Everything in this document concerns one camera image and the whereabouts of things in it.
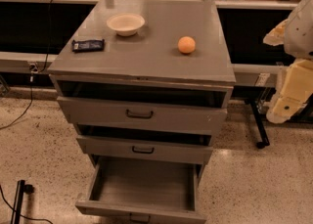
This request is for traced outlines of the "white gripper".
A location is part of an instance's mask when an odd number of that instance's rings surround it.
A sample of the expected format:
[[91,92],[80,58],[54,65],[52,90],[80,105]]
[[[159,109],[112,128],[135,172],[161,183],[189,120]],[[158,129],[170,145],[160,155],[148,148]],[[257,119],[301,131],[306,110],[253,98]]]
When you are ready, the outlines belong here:
[[[287,20],[277,24],[263,38],[270,46],[283,45]],[[270,101],[266,118],[272,123],[289,120],[313,94],[313,62],[296,59],[277,78],[276,93]]]

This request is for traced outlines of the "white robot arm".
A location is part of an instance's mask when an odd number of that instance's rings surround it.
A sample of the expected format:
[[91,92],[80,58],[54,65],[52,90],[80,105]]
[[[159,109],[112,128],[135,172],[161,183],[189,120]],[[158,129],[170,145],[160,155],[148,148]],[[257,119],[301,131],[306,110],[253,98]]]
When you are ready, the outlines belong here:
[[313,94],[313,0],[301,0],[290,15],[277,24],[263,42],[283,45],[295,57],[286,70],[279,72],[276,93],[266,113],[272,123],[289,120]]

